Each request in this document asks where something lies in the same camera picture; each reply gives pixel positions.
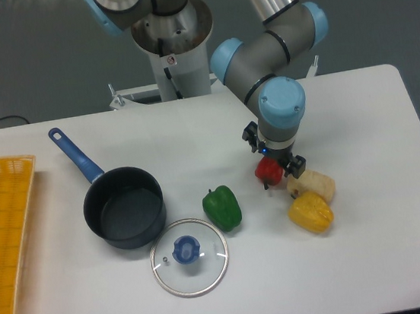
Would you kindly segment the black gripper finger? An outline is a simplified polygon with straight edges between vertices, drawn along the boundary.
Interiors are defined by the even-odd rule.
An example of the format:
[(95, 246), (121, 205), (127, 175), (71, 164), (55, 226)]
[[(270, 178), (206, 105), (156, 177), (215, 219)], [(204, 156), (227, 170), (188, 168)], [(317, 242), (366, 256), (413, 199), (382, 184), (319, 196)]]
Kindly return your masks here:
[(285, 177), (299, 177), (306, 170), (306, 159), (301, 155), (292, 156), (289, 159), (281, 160)]
[(251, 121), (243, 130), (242, 140), (248, 143), (252, 152), (259, 150), (258, 126), (254, 121)]

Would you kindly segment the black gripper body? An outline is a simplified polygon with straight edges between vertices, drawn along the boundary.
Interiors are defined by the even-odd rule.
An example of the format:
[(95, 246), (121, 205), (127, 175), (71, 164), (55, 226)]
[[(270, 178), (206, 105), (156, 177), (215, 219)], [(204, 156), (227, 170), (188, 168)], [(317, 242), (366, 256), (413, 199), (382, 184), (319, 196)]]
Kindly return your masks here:
[(296, 137), (286, 141), (259, 141), (257, 150), (263, 156), (269, 157), (278, 163), (280, 167), (287, 167), (292, 163), (298, 163), (298, 159), (293, 155), (293, 146)]

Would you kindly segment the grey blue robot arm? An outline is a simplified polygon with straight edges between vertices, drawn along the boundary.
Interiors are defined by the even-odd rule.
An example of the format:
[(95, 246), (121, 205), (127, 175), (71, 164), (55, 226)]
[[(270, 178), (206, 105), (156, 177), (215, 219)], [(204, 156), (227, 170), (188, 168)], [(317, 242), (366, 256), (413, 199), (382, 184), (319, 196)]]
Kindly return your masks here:
[(282, 68), (320, 43), (329, 22), (315, 3), (250, 0), (264, 31), (245, 43), (231, 38), (208, 54), (213, 17), (203, 0), (84, 0), (110, 35), (129, 31), (150, 60), (164, 101), (206, 95), (216, 77), (256, 116), (242, 138), (299, 177), (306, 161), (293, 153), (305, 92)]

